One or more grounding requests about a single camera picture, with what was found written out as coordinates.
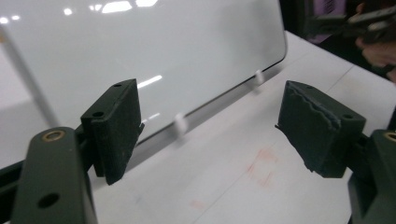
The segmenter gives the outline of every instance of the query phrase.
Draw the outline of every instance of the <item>white plastic pin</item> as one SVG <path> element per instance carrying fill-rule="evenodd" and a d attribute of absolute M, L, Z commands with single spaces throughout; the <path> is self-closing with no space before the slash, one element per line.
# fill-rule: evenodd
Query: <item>white plastic pin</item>
<path fill-rule="evenodd" d="M 257 70 L 255 74 L 255 78 L 256 78 L 256 85 L 260 86 L 262 83 L 265 82 L 264 72 L 262 70 Z"/>
<path fill-rule="evenodd" d="M 177 132 L 177 137 L 182 137 L 186 134 L 189 129 L 189 123 L 186 120 L 186 116 L 182 113 L 175 115 L 175 130 Z"/>

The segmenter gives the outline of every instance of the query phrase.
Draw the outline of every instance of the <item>glass panel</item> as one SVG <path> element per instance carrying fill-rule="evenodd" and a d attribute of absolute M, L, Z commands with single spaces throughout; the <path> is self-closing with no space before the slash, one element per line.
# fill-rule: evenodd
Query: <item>glass panel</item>
<path fill-rule="evenodd" d="M 281 61 L 276 0 L 3 0 L 0 22 L 58 125 L 136 78 L 140 140 Z"/>

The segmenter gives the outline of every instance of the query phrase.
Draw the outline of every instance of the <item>white table surface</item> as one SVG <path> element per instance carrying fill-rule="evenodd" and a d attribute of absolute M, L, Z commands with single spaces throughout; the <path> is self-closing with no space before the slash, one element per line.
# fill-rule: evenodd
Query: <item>white table surface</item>
<path fill-rule="evenodd" d="M 92 179 L 100 223 L 346 224 L 347 181 L 310 173 L 274 125 L 286 80 L 310 84 L 385 129 L 395 86 L 287 35 L 280 73 L 127 172 Z"/>

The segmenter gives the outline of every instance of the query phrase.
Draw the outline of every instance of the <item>brass insert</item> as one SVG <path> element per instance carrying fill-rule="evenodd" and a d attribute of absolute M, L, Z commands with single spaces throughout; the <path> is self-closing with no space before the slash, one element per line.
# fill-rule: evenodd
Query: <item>brass insert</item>
<path fill-rule="evenodd" d="M 44 142 L 53 142 L 63 138 L 65 134 L 66 133 L 64 131 L 56 130 L 44 134 L 42 139 Z"/>
<path fill-rule="evenodd" d="M 396 142 L 396 133 L 384 133 L 384 135 L 388 140 Z"/>

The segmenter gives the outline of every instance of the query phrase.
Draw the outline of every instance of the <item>red marking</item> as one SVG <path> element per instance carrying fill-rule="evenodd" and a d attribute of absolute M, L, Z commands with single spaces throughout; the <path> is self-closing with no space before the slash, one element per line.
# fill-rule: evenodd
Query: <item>red marking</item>
<path fill-rule="evenodd" d="M 203 211 L 205 209 L 205 204 L 203 202 L 197 201 L 197 200 L 193 200 L 190 202 L 190 206 L 198 209 L 200 211 Z"/>
<path fill-rule="evenodd" d="M 263 179 L 262 181 L 260 181 L 260 185 L 262 187 L 268 187 L 271 181 L 271 177 L 273 175 L 273 172 L 271 172 L 265 179 Z"/>
<path fill-rule="evenodd" d="M 254 171 L 254 162 L 247 168 L 247 172 L 252 174 Z"/>
<path fill-rule="evenodd" d="M 274 155 L 271 149 L 260 150 L 256 158 L 264 161 L 277 161 L 277 156 Z"/>

